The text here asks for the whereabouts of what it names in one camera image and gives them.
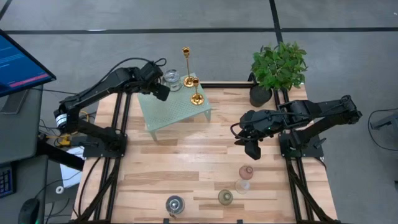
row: computer monitor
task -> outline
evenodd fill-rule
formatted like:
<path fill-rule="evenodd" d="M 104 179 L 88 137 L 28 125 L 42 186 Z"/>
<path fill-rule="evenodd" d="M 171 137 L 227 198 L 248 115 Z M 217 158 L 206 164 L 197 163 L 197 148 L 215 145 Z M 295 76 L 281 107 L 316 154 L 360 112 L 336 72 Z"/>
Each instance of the computer monitor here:
<path fill-rule="evenodd" d="M 54 74 L 0 29 L 0 97 L 8 95 L 3 114 L 18 113 L 29 88 L 55 79 Z"/>

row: monitor screen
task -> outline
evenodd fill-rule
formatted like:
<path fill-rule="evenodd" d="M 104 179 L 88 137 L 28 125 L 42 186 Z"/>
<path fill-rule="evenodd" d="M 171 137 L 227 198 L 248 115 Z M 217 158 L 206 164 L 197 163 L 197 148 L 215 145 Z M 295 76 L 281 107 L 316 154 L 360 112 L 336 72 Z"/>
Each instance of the monitor screen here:
<path fill-rule="evenodd" d="M 5 33 L 0 35 L 0 97 L 54 80 L 36 59 Z"/>

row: gold candlestick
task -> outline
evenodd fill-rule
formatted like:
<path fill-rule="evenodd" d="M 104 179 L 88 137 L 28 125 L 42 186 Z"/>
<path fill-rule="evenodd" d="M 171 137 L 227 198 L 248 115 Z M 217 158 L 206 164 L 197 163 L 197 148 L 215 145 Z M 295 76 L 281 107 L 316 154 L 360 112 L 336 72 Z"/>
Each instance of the gold candlestick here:
<path fill-rule="evenodd" d="M 189 47 L 182 48 L 182 53 L 184 54 L 185 59 L 187 60 L 187 70 L 188 70 L 188 77 L 184 78 L 184 85 L 189 88 L 193 87 L 193 83 L 192 83 L 193 78 L 190 75 L 191 72 L 189 71 L 189 62 L 188 62 L 190 51 L 191 50 L 189 49 Z"/>
<path fill-rule="evenodd" d="M 191 96 L 191 103 L 194 105 L 201 105 L 205 102 L 205 98 L 202 94 L 198 93 L 199 79 L 193 78 L 192 80 L 193 86 L 195 87 L 195 94 Z"/>

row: computer mouse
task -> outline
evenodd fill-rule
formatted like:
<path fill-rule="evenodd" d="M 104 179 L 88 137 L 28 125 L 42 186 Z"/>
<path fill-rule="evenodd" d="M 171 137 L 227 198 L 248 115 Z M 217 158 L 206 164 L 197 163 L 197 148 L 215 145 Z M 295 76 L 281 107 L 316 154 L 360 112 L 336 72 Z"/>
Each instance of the computer mouse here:
<path fill-rule="evenodd" d="M 24 202 L 19 211 L 18 224 L 35 224 L 39 214 L 40 202 L 36 198 L 31 198 Z"/>

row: jar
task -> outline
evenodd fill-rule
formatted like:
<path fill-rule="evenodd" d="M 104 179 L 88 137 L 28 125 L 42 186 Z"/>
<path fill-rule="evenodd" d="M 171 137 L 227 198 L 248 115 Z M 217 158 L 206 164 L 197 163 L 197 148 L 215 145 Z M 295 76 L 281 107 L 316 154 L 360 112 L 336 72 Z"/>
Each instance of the jar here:
<path fill-rule="evenodd" d="M 170 69 L 164 75 L 164 80 L 166 86 L 170 88 L 170 91 L 178 91 L 181 89 L 181 79 L 180 74 L 176 69 Z"/>

